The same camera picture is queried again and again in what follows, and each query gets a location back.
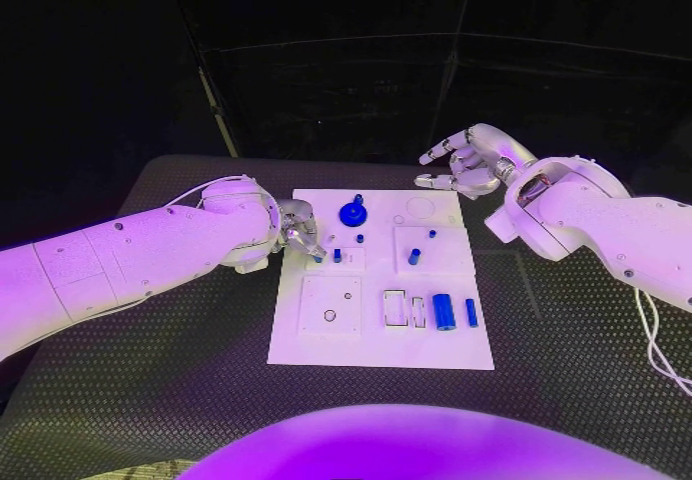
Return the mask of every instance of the blue object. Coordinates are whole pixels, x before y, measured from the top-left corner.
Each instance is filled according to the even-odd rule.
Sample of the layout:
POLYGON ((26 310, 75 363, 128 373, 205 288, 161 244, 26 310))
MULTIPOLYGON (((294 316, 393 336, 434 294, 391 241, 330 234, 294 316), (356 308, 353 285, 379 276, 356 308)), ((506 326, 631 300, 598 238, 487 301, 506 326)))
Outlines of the blue object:
POLYGON ((363 207, 363 196, 356 195, 352 203, 339 210, 339 220, 347 227, 359 227, 368 220, 368 210, 363 207))
POLYGON ((435 323, 438 330, 454 330, 457 322, 454 321, 454 311, 451 310, 451 297, 447 293, 432 295, 432 306, 435 308, 435 323))
POLYGON ((473 298, 466 299, 466 311, 468 312, 468 326, 479 326, 479 319, 476 318, 476 304, 473 303, 473 298))
POLYGON ((408 257, 408 263, 409 263, 411 265, 417 265, 419 259, 421 259, 421 251, 419 251, 417 248, 414 248, 414 249, 411 250, 411 255, 409 255, 409 257, 408 257))

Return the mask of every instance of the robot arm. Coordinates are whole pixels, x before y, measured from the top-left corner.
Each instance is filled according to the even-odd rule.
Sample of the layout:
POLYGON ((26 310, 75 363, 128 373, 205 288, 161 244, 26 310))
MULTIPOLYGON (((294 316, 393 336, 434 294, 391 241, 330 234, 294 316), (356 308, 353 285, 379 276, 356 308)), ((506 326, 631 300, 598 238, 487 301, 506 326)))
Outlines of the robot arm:
POLYGON ((285 244, 326 255, 307 202, 277 202, 246 176, 203 186, 202 208, 173 205, 179 197, 166 207, 0 252, 0 360, 219 264, 249 273, 285 244))
POLYGON ((581 246, 611 275, 692 312, 692 208, 660 197, 631 198, 617 178, 579 157, 541 161, 506 133, 479 124, 445 139, 421 163, 451 153, 453 175, 421 175, 422 187, 476 199, 507 186, 504 203, 486 219, 503 242, 522 238, 558 261, 581 246))

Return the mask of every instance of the white board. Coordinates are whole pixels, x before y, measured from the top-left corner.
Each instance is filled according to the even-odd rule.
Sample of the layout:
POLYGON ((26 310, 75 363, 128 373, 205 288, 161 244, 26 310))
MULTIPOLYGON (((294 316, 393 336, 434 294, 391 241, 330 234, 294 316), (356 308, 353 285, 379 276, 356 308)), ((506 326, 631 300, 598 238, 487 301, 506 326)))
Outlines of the white board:
POLYGON ((421 190, 295 190, 311 203, 321 263, 285 249, 277 295, 268 363, 492 370, 476 270, 457 194, 421 190), (368 221, 347 227, 342 206, 363 195, 368 221), (434 229, 437 235, 430 238, 434 229), (363 243, 356 236, 365 236, 363 243), (334 263, 333 251, 342 250, 334 263), (421 250, 409 265, 411 249, 421 250), (385 325, 388 304, 398 326, 385 325), (451 296, 457 328, 438 331, 432 295, 451 296), (414 297, 422 298, 414 308, 414 297), (476 303, 479 326, 471 328, 466 299, 476 303))

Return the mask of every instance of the textured table surface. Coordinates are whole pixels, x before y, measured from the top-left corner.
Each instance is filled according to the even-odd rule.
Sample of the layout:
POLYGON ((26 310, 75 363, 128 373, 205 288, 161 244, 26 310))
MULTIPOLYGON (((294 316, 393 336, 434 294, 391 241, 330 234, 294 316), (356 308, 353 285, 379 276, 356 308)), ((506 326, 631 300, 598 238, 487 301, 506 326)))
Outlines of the textured table surface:
MULTIPOLYGON (((167 156, 150 162, 121 215, 223 175, 246 173, 290 198, 294 188, 414 189, 424 172, 442 170, 167 156)), ((503 245, 483 224, 500 201, 460 199, 494 371, 267 365, 272 255, 265 270, 219 267, 43 342, 0 420, 0 478, 73 479, 196 460, 278 420, 368 403, 493 413, 692 478, 692 402, 647 364, 631 289, 587 250, 553 263, 519 241, 503 245)), ((660 345, 689 375, 692 315, 657 304, 660 345)))

